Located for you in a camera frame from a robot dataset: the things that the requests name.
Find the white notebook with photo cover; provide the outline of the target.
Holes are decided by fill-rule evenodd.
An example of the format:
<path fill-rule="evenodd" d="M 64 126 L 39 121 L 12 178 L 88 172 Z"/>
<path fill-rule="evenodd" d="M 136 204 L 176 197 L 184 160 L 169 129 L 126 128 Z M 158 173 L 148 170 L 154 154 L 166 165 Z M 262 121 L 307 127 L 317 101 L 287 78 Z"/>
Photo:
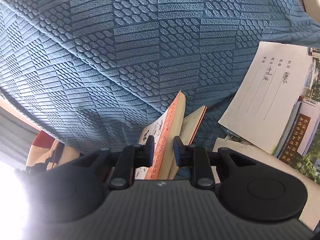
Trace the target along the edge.
<path fill-rule="evenodd" d="M 261 41 L 219 123 L 319 182 L 319 49 Z"/>

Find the white orange finance book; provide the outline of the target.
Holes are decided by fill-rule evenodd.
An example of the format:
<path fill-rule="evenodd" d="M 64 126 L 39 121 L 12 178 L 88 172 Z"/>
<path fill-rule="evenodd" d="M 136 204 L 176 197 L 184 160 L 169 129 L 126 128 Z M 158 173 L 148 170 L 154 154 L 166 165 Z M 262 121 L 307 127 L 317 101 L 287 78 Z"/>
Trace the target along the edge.
<path fill-rule="evenodd" d="M 146 126 L 139 139 L 144 145 L 148 136 L 155 139 L 155 150 L 151 167 L 136 169 L 135 178 L 139 180 L 172 180 L 179 167 L 176 165 L 173 140 L 180 137 L 185 145 L 190 145 L 207 110 L 201 106 L 185 116 L 185 95 L 178 92 L 168 109 L 152 124 Z"/>

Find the blue textured pillow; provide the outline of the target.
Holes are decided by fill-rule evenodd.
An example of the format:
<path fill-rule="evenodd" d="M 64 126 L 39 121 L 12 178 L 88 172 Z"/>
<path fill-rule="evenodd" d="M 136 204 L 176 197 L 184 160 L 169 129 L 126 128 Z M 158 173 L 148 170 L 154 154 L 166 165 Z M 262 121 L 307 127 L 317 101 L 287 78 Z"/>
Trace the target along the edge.
<path fill-rule="evenodd" d="M 319 46 L 298 0 L 1 0 L 1 94 L 65 144 L 121 150 L 178 92 L 218 124 L 260 41 Z"/>

